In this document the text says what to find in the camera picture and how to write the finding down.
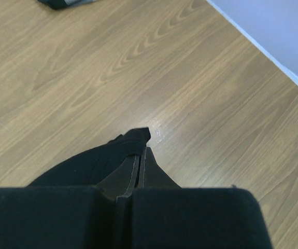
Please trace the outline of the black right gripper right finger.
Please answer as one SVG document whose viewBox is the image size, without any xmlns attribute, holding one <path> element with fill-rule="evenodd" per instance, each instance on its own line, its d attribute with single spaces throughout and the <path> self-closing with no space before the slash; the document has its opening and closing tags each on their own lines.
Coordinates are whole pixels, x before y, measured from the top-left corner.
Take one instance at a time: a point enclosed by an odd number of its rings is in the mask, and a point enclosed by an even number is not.
<svg viewBox="0 0 298 249">
<path fill-rule="evenodd" d="M 140 158 L 140 188 L 180 188 L 157 164 L 152 149 L 146 147 Z"/>
</svg>

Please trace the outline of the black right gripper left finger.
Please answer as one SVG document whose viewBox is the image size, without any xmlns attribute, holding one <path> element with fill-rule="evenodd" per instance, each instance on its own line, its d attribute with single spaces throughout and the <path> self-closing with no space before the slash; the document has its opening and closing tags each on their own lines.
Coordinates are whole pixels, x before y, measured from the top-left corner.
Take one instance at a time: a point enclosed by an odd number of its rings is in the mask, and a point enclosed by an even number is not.
<svg viewBox="0 0 298 249">
<path fill-rule="evenodd" d="M 121 165 L 99 182 L 96 187 L 109 199 L 129 197 L 135 186 L 139 172 L 140 156 L 126 157 Z"/>
</svg>

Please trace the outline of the black floral print t-shirt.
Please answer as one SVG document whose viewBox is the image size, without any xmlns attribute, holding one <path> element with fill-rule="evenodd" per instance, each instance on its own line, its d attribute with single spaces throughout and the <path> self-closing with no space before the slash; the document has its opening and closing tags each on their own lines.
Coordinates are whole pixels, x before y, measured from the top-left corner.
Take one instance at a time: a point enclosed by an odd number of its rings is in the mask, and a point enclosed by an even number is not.
<svg viewBox="0 0 298 249">
<path fill-rule="evenodd" d="M 148 127 L 120 134 L 108 143 L 81 152 L 60 162 L 35 180 L 30 187 L 96 185 L 130 156 L 140 156 L 151 134 Z"/>
</svg>

